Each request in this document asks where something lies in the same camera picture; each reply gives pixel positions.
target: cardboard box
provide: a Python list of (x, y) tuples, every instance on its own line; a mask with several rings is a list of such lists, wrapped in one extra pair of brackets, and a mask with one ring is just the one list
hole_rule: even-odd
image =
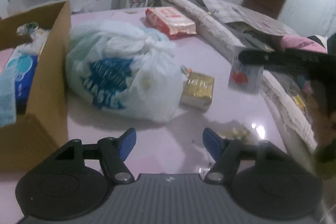
[(0, 172), (27, 171), (68, 141), (64, 59), (71, 27), (69, 2), (38, 7), (0, 21), (0, 50), (29, 41), (16, 30), (37, 22), (51, 29), (31, 86), (26, 113), (0, 128)]

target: white plastic bag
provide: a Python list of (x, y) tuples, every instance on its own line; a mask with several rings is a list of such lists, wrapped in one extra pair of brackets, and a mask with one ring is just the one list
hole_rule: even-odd
[(176, 45), (166, 35), (129, 23), (88, 22), (71, 30), (68, 85), (103, 110), (169, 121), (182, 94)]

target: red package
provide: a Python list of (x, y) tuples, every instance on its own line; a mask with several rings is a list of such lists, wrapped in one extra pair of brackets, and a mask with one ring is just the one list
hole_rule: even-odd
[(170, 39), (196, 34), (196, 24), (174, 7), (156, 7), (146, 10), (147, 20)]

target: metal screw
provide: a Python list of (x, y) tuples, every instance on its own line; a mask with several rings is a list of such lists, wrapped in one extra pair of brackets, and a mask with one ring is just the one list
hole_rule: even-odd
[(207, 175), (209, 180), (212, 181), (221, 181), (224, 178), (224, 175), (222, 173), (219, 172), (212, 172), (210, 174)]
[(128, 181), (132, 176), (126, 172), (120, 172), (115, 175), (115, 178), (119, 181)]

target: ribbed plastic surface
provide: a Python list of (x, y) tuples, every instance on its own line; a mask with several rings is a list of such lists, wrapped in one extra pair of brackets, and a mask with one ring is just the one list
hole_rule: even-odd
[(317, 224), (312, 218), (280, 222), (255, 217), (234, 203), (222, 186), (199, 175), (142, 174), (117, 186), (97, 210), (74, 220), (51, 222), (28, 217), (22, 224)]

